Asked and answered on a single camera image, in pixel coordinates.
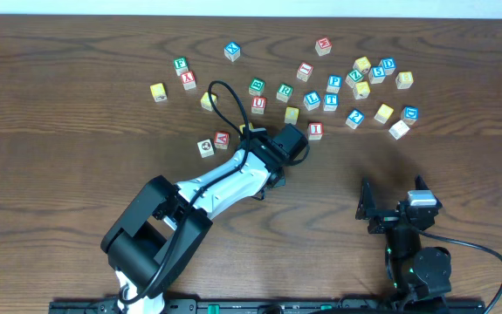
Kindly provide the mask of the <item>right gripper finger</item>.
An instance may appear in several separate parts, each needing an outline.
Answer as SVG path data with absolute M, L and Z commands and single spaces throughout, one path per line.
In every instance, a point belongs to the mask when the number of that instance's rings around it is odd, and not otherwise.
M 427 184 L 425 183 L 425 181 L 423 180 L 423 177 L 421 175 L 418 175 L 416 177 L 415 184 L 416 184 L 416 189 L 415 190 L 430 190 L 429 187 L 427 186 Z M 439 208 L 442 207 L 442 203 L 438 200 L 438 198 L 437 198 L 437 205 L 434 206 L 434 207 L 439 207 Z
M 367 179 L 361 181 L 361 196 L 355 214 L 356 220 L 368 220 L 375 216 L 375 199 Z

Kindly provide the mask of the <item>green R block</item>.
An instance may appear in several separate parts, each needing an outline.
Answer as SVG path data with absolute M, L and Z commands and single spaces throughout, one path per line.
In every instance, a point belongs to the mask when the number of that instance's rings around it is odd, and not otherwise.
M 282 83 L 276 93 L 276 99 L 287 103 L 292 96 L 293 88 L 290 85 Z

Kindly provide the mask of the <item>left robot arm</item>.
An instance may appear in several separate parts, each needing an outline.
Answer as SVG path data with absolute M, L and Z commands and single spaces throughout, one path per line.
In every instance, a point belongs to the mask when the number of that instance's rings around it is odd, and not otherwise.
M 308 153 L 308 140 L 287 124 L 274 137 L 245 128 L 238 150 L 195 179 L 150 180 L 104 235 L 100 247 L 119 279 L 120 313 L 161 313 L 163 294 L 180 276 L 212 226 L 234 203 L 284 185 L 285 167 Z

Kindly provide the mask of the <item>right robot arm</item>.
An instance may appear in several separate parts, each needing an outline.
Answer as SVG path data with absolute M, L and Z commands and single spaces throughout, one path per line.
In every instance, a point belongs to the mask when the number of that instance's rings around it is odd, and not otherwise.
M 398 310 L 407 304 L 443 297 L 451 291 L 450 252 L 441 247 L 423 247 L 420 233 L 435 223 L 442 203 L 422 177 L 394 209 L 378 209 L 368 180 L 361 182 L 355 214 L 368 221 L 368 233 L 386 238 L 385 267 L 395 285 L 389 302 Z

